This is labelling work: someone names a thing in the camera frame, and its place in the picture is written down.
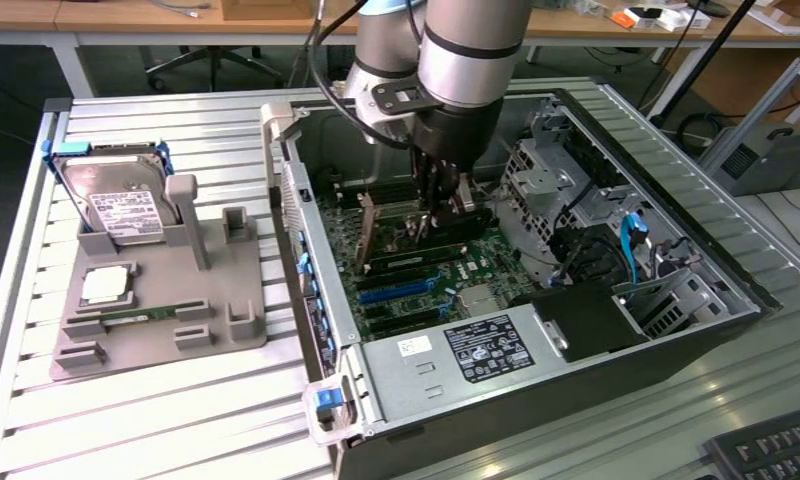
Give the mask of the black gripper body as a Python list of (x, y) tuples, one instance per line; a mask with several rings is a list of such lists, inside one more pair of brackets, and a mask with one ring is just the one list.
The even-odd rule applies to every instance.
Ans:
[(414, 114), (412, 143), (434, 160), (472, 169), (494, 132), (504, 99), (477, 108), (442, 105)]

